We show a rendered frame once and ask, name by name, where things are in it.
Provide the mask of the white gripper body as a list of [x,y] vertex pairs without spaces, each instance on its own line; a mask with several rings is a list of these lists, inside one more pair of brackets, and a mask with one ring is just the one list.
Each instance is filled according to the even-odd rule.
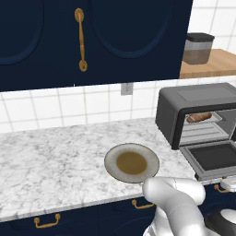
[[236,190],[236,177],[222,179],[220,186],[226,190]]

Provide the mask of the toaster oven door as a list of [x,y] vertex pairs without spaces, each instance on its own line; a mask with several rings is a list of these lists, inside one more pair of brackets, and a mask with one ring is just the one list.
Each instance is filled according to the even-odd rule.
[[236,175],[236,144],[231,140],[191,145],[180,150],[199,182]]

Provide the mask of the silver oven rack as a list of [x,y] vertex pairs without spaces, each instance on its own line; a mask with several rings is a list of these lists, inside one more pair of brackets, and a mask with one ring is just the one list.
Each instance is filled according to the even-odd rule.
[[188,124],[183,127],[180,145],[227,139],[229,135],[215,123]]

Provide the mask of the silver oven tray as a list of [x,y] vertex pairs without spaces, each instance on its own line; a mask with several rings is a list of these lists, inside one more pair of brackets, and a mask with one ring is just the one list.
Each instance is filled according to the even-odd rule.
[[188,117],[188,114],[185,115],[185,120],[184,120],[184,125],[190,125],[190,124],[203,124],[203,123],[214,123],[214,122],[218,122],[222,120],[222,117],[220,115],[218,115],[216,112],[212,112],[212,116],[209,119],[205,119],[204,121],[200,121],[198,123],[188,123],[186,121]]

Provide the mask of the brown baguette bread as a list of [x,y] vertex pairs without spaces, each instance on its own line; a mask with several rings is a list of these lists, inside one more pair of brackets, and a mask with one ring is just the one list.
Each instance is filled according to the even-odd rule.
[[211,117],[212,117],[211,112],[192,113],[187,116],[186,122],[189,124],[199,123],[207,119],[210,119]]

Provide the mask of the dark grey toaster oven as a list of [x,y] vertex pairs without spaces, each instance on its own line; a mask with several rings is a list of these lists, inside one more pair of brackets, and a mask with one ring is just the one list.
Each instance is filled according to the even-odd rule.
[[[185,115],[201,112],[220,115],[222,120],[214,123],[229,137],[181,146]],[[162,88],[159,91],[156,125],[173,150],[217,141],[231,140],[236,144],[236,88],[229,83]]]

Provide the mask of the navy upper cupboard door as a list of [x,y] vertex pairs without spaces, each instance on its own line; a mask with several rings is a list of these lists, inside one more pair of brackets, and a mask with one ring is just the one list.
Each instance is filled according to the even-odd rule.
[[193,0],[85,0],[79,86],[175,79]]
[[0,92],[74,84],[69,0],[0,0]]

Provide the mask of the navy drawer front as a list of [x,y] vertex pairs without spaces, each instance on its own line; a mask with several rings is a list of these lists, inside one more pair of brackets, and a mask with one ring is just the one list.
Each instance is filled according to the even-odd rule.
[[213,184],[205,185],[204,188],[206,198],[203,204],[198,207],[204,217],[224,208],[236,209],[236,193],[220,193],[214,189]]
[[[135,209],[132,199],[98,205],[98,222],[100,236],[143,236],[152,222],[156,206],[147,209]],[[142,204],[148,201],[136,198]]]
[[97,208],[88,206],[0,222],[0,236],[99,236]]

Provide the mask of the grey plate with brown centre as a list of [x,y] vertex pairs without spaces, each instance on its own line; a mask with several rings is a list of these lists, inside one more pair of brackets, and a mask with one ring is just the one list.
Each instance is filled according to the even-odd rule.
[[142,183],[159,171],[159,158],[150,148],[125,143],[112,147],[104,158],[106,171],[124,183]]

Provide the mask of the wooden shelf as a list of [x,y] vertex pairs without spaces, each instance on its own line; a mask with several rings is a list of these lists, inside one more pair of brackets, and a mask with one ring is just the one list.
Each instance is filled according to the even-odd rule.
[[236,76],[236,54],[213,49],[204,65],[182,62],[179,79]]

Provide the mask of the grey jar with black lid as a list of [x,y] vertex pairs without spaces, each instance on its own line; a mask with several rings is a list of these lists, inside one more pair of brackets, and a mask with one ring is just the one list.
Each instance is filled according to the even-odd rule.
[[186,36],[183,61],[189,65],[203,65],[208,62],[215,37],[203,32],[191,32]]

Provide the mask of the grey wall outlet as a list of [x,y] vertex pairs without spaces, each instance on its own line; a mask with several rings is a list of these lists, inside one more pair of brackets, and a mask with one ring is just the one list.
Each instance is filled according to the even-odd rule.
[[122,83],[121,84],[121,95],[122,96],[132,95],[133,89],[134,89],[133,83]]

